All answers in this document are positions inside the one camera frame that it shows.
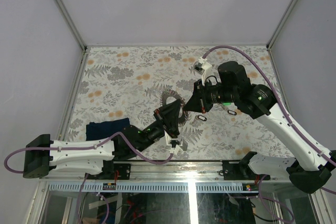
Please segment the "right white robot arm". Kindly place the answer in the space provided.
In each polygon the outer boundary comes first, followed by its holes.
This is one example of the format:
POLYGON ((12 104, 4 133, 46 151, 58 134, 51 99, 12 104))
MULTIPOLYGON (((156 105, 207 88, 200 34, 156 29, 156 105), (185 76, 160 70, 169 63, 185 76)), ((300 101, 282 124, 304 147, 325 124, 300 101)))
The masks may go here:
POLYGON ((194 83, 193 94, 184 111, 207 113, 214 104, 233 103, 242 113, 257 120, 287 147, 291 158, 264 156, 249 152, 239 162, 240 175, 285 178, 302 192, 312 194, 322 188, 332 175, 335 151, 320 145, 277 101, 272 90, 263 84, 252 84, 245 68, 235 61, 218 66, 220 82, 212 84, 211 64, 200 59, 194 65, 201 79, 194 83))

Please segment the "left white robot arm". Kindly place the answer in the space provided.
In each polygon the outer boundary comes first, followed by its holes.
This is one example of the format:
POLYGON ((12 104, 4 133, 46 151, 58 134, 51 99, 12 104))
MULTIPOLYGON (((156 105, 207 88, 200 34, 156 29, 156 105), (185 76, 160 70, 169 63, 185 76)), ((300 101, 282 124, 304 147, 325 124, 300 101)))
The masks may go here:
POLYGON ((170 155, 187 150, 187 143, 178 140, 178 119, 181 101, 175 100, 154 111, 155 121, 141 130, 129 125, 108 138, 85 142, 51 140, 43 134, 25 149, 23 177, 43 178, 49 172, 86 173, 109 179, 114 175, 113 161, 124 161, 141 155, 160 138, 165 138, 170 155))

